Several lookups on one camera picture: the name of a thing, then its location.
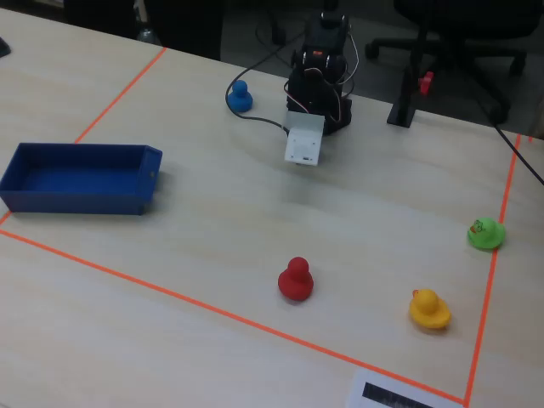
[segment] chair leg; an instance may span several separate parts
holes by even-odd
[[[510,75],[513,77],[521,76],[524,71],[526,51],[489,45],[469,45],[467,50],[473,57],[513,57],[510,65]]]
[[[518,59],[527,57],[525,51],[491,45],[467,45],[467,50],[473,57],[513,57]]]
[[[497,124],[505,122],[510,111],[508,98],[473,61],[465,63],[464,68],[474,78],[474,81],[499,103],[499,106],[493,108],[490,112],[491,120]]]

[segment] red part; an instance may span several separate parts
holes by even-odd
[[[283,296],[302,302],[309,298],[314,290],[314,279],[309,273],[308,261],[304,258],[293,258],[278,278],[278,287]]]
[[[434,72],[427,72],[423,78],[419,78],[419,92],[421,95],[427,96],[433,82]]]

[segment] blue plastic box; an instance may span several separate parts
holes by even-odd
[[[21,143],[0,197],[14,213],[142,214],[161,158],[144,145]]]

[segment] black mount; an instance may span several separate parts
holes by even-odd
[[[410,63],[404,69],[400,96],[389,112],[388,123],[409,128],[416,109],[410,106],[411,96],[419,89],[419,71],[427,34],[433,18],[436,0],[427,0],[426,13],[417,33],[416,46],[411,50]]]
[[[8,54],[11,54],[11,48],[2,38],[0,38],[0,58],[5,57]]]

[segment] black cable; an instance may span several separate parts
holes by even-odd
[[[521,156],[521,153],[519,153],[519,150],[516,149],[516,146],[514,146],[512,144],[512,142],[507,138],[506,134],[504,134],[504,132],[498,127],[498,125],[495,123],[495,121],[493,120],[493,118],[491,117],[491,114],[484,108],[484,105],[482,104],[482,102],[479,100],[479,98],[476,96],[476,93],[473,91],[472,87],[470,86],[470,83],[468,83],[468,79],[467,77],[465,76],[465,82],[467,83],[468,85],[468,89],[470,91],[470,94],[472,95],[473,99],[476,101],[476,103],[478,104],[479,108],[482,110],[482,112],[484,113],[485,117],[487,118],[487,120],[490,122],[491,126],[493,126],[493,128],[495,128],[495,130],[501,135],[501,137],[504,139],[505,142],[507,142],[507,145],[510,146],[510,149],[512,149],[512,151],[516,154],[516,156],[519,158],[519,160],[527,167],[527,169],[533,173],[533,176],[536,177],[536,179],[538,181],[541,182],[542,185],[544,185],[544,179],[542,179],[542,177],[540,176],[539,173],[536,172],[536,170],[525,160],[525,158],[523,156]]]
[[[269,53],[271,52],[269,46],[266,44],[266,42],[264,42],[264,40],[258,35],[258,29],[260,27],[260,24],[257,24],[255,26],[255,38],[257,38],[257,41],[263,46],[264,49],[266,49]],[[291,69],[291,64],[286,60],[286,59],[283,59],[280,55],[276,55],[275,56],[278,60],[280,60],[284,65],[288,66],[289,69]]]
[[[259,65],[261,65],[263,62],[265,62],[265,61],[269,60],[270,58],[274,57],[275,55],[277,55],[283,48],[285,48],[287,45],[290,45],[290,44],[294,43],[295,41],[297,41],[303,34],[304,34],[304,31],[300,32],[295,37],[293,37],[292,39],[287,41],[285,43],[285,45],[282,45],[281,47],[278,47],[275,51],[272,51],[270,54],[268,54],[266,57],[262,58],[260,61],[256,62],[255,64],[251,65],[250,67],[246,68],[244,71],[242,71],[240,74],[238,74],[235,77],[235,79],[232,80],[232,82],[227,87],[226,92],[224,93],[224,101],[227,104],[227,107],[229,108],[229,110],[233,113],[233,115],[238,116],[240,119],[247,119],[249,121],[260,121],[260,122],[270,123],[271,125],[277,126],[278,128],[282,129],[285,133],[289,134],[289,129],[287,127],[283,126],[282,124],[278,123],[278,122],[272,121],[270,119],[265,119],[263,117],[243,116],[243,115],[240,115],[238,112],[234,111],[229,105],[229,92],[232,89],[232,86],[235,84],[235,82],[238,81],[243,75],[245,75],[247,72],[249,72],[251,70],[254,70]]]

